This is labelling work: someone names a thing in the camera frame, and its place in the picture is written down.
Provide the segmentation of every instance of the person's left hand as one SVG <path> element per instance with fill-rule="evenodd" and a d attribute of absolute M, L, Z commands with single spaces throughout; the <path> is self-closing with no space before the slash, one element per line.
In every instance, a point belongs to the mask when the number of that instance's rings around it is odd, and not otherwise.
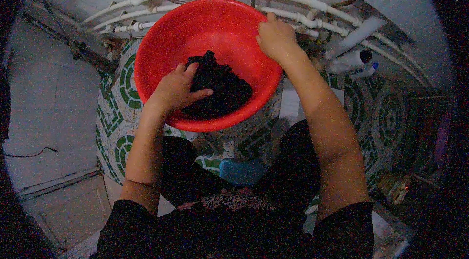
<path fill-rule="evenodd" d="M 191 93 L 192 79 L 196 74 L 198 63 L 192 63 L 186 71 L 184 71 L 185 66 L 184 63 L 180 63 L 174 71 L 161 79 L 144 108 L 150 106 L 151 110 L 157 109 L 162 115 L 167 116 L 213 94 L 211 89 Z"/>

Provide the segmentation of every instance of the hand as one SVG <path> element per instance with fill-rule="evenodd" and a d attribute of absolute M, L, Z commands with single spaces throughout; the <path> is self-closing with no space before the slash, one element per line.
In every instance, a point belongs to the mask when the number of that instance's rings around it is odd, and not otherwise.
<path fill-rule="evenodd" d="M 174 71 L 161 79 L 155 92 L 145 103 L 144 109 L 151 107 L 151 110 L 157 109 L 163 116 L 167 116 L 213 94 L 213 90 L 210 89 L 191 93 L 192 79 L 196 74 L 198 63 L 192 63 L 186 71 L 184 71 L 185 66 L 184 63 L 180 63 Z"/>
<path fill-rule="evenodd" d="M 259 23 L 257 43 L 266 56 L 278 62 L 284 69 L 289 55 L 301 48 L 296 43 L 295 30 L 287 23 L 276 19 L 273 13 L 267 14 L 267 22 Z"/>

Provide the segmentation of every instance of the black shirt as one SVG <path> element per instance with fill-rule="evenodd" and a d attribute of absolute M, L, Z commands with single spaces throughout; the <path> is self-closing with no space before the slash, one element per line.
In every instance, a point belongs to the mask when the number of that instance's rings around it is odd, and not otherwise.
<path fill-rule="evenodd" d="M 351 204 L 317 221 L 314 236 L 249 189 L 186 203 L 156 217 L 118 200 L 92 258 L 371 258 L 373 203 Z"/>

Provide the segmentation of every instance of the blue object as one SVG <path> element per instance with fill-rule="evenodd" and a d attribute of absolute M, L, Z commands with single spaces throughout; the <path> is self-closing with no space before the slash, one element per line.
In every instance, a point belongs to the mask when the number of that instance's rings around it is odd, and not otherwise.
<path fill-rule="evenodd" d="M 220 162 L 220 177 L 234 186 L 252 186 L 266 173 L 269 167 L 256 158 L 251 162 L 224 159 Z"/>

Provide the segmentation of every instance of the white bottle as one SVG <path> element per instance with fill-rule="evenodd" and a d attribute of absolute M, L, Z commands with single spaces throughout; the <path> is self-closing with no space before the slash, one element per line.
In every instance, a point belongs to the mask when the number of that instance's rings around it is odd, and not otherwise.
<path fill-rule="evenodd" d="M 369 50 L 355 50 L 337 57 L 327 69 L 328 73 L 340 74 L 348 71 L 365 68 L 365 64 L 372 59 L 372 52 Z"/>
<path fill-rule="evenodd" d="M 355 74 L 351 74 L 349 77 L 350 79 L 352 80 L 357 80 L 359 78 L 364 78 L 364 77 L 368 77 L 368 76 L 371 76 L 372 74 L 374 74 L 374 72 L 378 69 L 378 63 L 377 62 L 374 62 L 371 66 L 369 66 L 368 68 L 364 69 L 364 70 L 361 70 L 361 71 L 358 71 L 357 73 Z"/>

